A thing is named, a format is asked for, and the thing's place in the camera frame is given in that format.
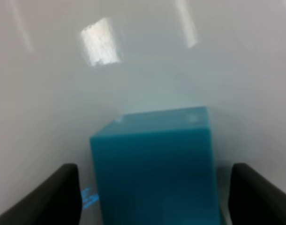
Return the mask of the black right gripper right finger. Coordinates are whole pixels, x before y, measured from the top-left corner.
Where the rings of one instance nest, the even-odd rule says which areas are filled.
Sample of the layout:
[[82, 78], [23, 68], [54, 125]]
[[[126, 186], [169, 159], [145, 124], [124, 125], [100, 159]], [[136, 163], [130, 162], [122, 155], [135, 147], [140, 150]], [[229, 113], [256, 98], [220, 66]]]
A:
[[286, 225], [286, 193], [246, 163], [232, 167], [229, 213], [234, 225]]

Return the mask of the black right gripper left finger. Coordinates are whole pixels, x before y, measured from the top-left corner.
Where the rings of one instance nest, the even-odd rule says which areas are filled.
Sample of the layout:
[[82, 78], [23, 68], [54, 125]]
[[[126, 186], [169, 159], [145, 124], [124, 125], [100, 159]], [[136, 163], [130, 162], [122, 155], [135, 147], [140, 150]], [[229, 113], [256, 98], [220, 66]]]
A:
[[82, 207], [78, 167], [64, 164], [0, 215], [0, 225], [78, 225]]

